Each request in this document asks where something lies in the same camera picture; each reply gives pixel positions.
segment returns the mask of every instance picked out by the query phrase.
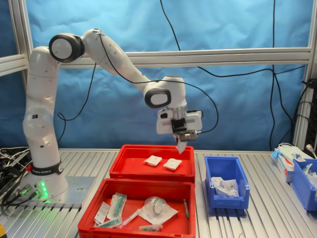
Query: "metal rail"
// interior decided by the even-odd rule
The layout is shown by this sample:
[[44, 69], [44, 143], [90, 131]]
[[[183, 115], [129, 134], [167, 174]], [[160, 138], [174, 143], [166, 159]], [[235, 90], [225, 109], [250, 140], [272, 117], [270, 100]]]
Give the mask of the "metal rail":
[[[77, 224], [118, 153], [114, 149], [62, 149], [60, 157], [69, 176], [96, 176], [82, 209], [37, 206], [9, 207], [0, 215], [8, 237], [74, 238]], [[204, 155], [237, 156], [251, 193], [244, 215], [236, 210], [208, 207]], [[291, 185], [273, 163], [269, 152], [195, 151], [197, 238], [317, 238], [317, 213], [302, 207]]]

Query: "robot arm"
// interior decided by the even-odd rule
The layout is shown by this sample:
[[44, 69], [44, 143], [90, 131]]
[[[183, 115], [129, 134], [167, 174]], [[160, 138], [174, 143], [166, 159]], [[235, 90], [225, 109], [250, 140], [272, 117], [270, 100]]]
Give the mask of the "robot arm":
[[201, 112], [187, 112], [181, 77], [150, 81], [99, 29], [91, 29], [81, 37], [58, 34], [51, 39], [48, 48], [36, 47], [29, 61], [23, 130], [33, 164], [31, 173], [22, 179], [21, 187], [27, 184], [37, 187], [38, 200], [55, 197], [67, 189], [53, 126], [57, 76], [61, 62], [69, 63], [82, 55], [92, 58], [106, 71], [120, 74], [134, 83], [149, 107], [166, 106], [158, 112], [157, 133], [173, 133], [179, 153], [184, 151], [187, 141], [196, 140], [197, 130], [202, 128]]

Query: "blue bin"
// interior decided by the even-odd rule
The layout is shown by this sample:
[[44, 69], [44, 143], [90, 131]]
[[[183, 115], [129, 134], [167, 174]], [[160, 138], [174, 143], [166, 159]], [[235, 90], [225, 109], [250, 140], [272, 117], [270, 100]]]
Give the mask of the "blue bin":
[[[250, 186], [238, 157], [205, 156], [206, 190], [211, 208], [248, 209]], [[240, 197], [226, 197], [215, 194], [211, 182], [212, 177], [222, 177], [223, 180], [237, 180]]]
[[317, 160], [305, 159], [305, 162], [294, 162], [293, 180], [291, 182], [297, 197], [301, 201], [306, 211], [317, 211], [317, 199], [315, 198], [316, 189], [309, 182], [308, 178], [303, 172], [306, 165], [313, 164], [310, 168], [313, 172], [317, 172]]

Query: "cardboard box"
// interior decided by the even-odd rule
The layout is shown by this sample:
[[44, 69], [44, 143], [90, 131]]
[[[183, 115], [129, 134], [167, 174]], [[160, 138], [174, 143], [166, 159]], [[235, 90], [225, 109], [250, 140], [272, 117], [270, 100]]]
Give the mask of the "cardboard box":
[[289, 161], [283, 155], [278, 155], [277, 159], [274, 159], [279, 171], [284, 176], [285, 182], [291, 182], [293, 179], [293, 171], [294, 171], [294, 164], [293, 161]]

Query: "sterile package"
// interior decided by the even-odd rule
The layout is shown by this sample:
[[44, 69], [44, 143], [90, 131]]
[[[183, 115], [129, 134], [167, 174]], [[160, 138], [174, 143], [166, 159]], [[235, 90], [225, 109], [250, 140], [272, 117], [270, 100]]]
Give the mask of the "sterile package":
[[159, 197], [149, 197], [145, 200], [139, 216], [155, 225], [163, 224], [176, 213], [178, 213], [178, 211], [171, 208], [164, 199]]
[[99, 227], [103, 227], [103, 228], [113, 228], [116, 226], [119, 226], [122, 223], [122, 218], [119, 215], [117, 218], [110, 220], [110, 221], [106, 221], [104, 223], [102, 223]]
[[212, 177], [211, 182], [215, 187], [220, 187], [220, 182], [223, 181], [222, 177]]
[[151, 155], [149, 158], [147, 158], [145, 161], [143, 162], [147, 162], [148, 165], [151, 165], [151, 166], [156, 166], [158, 165], [158, 163], [162, 160], [161, 157], [157, 157], [157, 156], [154, 156], [154, 155]]
[[309, 169], [311, 168], [312, 165], [313, 165], [313, 164], [309, 164], [309, 165], [306, 165], [306, 166], [303, 168], [303, 172], [304, 172], [305, 175], [308, 174]]
[[181, 160], [176, 160], [176, 159], [173, 159], [173, 158], [170, 158], [166, 164], [164, 164], [163, 166], [164, 167], [167, 167], [168, 169], [170, 170], [175, 170], [177, 169], [177, 167], [180, 165], [180, 163], [182, 163]]
[[313, 176], [311, 176], [309, 174], [307, 174], [306, 176], [307, 176], [309, 182], [311, 182], [312, 186], [314, 186], [315, 189], [317, 190], [317, 178], [314, 178]]
[[282, 143], [278, 145], [278, 150], [283, 154], [283, 156], [289, 161], [293, 162], [293, 159], [298, 162], [304, 162], [305, 159], [312, 159], [309, 155], [305, 154], [298, 147], [292, 146], [287, 143]]
[[140, 231], [148, 231], [148, 232], [158, 232], [160, 229], [163, 229], [162, 225], [149, 225], [149, 226], [140, 226]]
[[275, 151], [271, 154], [271, 157], [276, 163], [278, 170], [284, 176], [284, 181], [291, 182], [293, 179], [294, 172], [293, 161], [290, 161], [287, 158], [285, 158], [278, 149], [275, 149]]
[[122, 216], [122, 211], [127, 200], [127, 195], [123, 195], [121, 193], [115, 193], [112, 196], [110, 209], [107, 215], [107, 218], [110, 220], [114, 220], [118, 218], [118, 216]]
[[105, 202], [102, 202], [97, 214], [95, 215], [95, 218], [94, 218], [94, 221], [100, 225], [102, 223], [104, 223], [106, 217], [107, 217], [107, 214], [108, 214], [108, 211], [110, 209], [110, 206], [108, 204], [106, 204]]
[[239, 187], [235, 179], [223, 180], [221, 177], [212, 177], [215, 192], [219, 196], [238, 197]]
[[316, 172], [312, 172], [311, 170], [309, 170], [308, 174], [317, 179], [317, 173]]
[[235, 179], [220, 181], [220, 187], [223, 187], [227, 189], [228, 191], [238, 190], [238, 184]]

